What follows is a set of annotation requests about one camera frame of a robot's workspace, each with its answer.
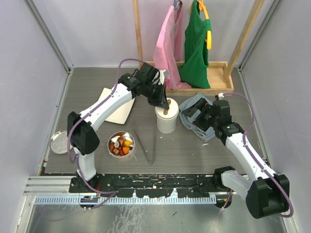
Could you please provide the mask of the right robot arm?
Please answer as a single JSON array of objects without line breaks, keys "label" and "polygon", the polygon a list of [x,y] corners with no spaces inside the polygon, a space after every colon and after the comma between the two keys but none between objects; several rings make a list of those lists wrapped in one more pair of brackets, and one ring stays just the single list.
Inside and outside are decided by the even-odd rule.
[{"label": "right robot arm", "polygon": [[290,182],[284,174],[278,175],[259,156],[247,139],[242,127],[232,121],[229,102],[217,98],[212,104],[200,98],[195,104],[181,111],[189,117],[194,126],[202,131],[213,129],[238,159],[247,177],[240,175],[233,167],[218,168],[213,174],[213,185],[218,191],[227,188],[236,192],[246,202],[253,218],[279,214],[292,216],[292,204],[289,199]]}]

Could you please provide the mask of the white lid with brown strap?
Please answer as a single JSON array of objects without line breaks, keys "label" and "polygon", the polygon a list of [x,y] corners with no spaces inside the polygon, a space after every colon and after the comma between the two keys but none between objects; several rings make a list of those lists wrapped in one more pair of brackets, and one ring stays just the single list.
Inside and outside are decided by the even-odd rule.
[{"label": "white lid with brown strap", "polygon": [[172,99],[172,98],[167,98],[168,103],[169,103],[169,108],[168,109],[163,109],[160,107],[155,107],[155,114],[156,116],[161,119],[161,120],[172,120],[174,119],[178,113],[179,113],[179,106],[178,103]]}]

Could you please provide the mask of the food pieces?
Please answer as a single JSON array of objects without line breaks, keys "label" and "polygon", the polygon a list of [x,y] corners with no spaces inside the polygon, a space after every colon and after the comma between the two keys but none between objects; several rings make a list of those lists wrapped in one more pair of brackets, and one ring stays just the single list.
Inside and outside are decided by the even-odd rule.
[{"label": "food pieces", "polygon": [[123,136],[117,136],[109,142],[109,151],[115,156],[126,156],[134,148],[130,140],[124,139]]}]

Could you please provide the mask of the pink metal bowl container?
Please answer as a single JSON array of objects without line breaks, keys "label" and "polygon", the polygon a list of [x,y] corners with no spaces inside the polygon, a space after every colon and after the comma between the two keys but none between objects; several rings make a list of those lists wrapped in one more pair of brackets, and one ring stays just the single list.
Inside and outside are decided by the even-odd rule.
[{"label": "pink metal bowl container", "polygon": [[126,161],[135,156],[136,142],[130,133],[116,132],[109,138],[107,148],[112,157]]}]

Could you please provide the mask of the metal tongs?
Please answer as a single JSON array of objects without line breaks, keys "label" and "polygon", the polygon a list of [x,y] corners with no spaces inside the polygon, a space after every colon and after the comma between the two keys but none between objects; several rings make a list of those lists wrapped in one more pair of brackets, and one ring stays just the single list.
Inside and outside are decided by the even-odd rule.
[{"label": "metal tongs", "polygon": [[148,163],[153,166],[156,153],[156,125],[143,126],[135,122],[133,132]]}]

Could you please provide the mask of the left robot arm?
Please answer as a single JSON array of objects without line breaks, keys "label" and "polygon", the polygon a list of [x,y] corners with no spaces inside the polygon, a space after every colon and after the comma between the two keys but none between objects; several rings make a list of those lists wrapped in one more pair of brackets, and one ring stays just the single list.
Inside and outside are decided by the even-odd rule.
[{"label": "left robot arm", "polygon": [[100,145],[96,134],[104,121],[119,107],[135,97],[145,96],[151,106],[167,109],[165,78],[168,70],[159,70],[149,63],[143,63],[133,73],[118,75],[118,80],[110,93],[80,113],[71,112],[67,119],[67,146],[72,146],[75,157],[71,163],[77,164],[80,187],[86,192],[97,188],[95,150]]}]

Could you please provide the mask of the blue denim shorts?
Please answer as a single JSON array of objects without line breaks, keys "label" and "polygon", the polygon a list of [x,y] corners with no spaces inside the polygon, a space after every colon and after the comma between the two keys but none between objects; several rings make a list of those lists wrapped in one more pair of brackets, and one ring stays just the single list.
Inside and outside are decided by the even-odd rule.
[{"label": "blue denim shorts", "polygon": [[212,104],[212,102],[208,98],[203,96],[201,93],[198,93],[195,96],[185,100],[183,103],[179,105],[179,117],[182,124],[188,130],[192,130],[203,142],[207,142],[215,136],[215,131],[213,130],[212,127],[208,128],[206,131],[203,131],[193,124],[194,120],[198,117],[200,112],[196,111],[196,113],[192,117],[185,116],[182,114],[183,110],[186,110],[191,106],[193,106],[200,98],[204,98],[207,101],[207,103]]}]

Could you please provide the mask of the tall white cylinder container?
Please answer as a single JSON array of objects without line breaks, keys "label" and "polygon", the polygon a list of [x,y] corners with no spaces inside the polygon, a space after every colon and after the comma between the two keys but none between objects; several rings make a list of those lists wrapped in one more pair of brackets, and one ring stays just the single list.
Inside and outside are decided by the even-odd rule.
[{"label": "tall white cylinder container", "polygon": [[157,129],[161,132],[161,133],[172,133],[175,128],[176,128],[176,119],[177,116],[174,116],[173,118],[161,118],[159,116],[156,117],[156,126]]}]

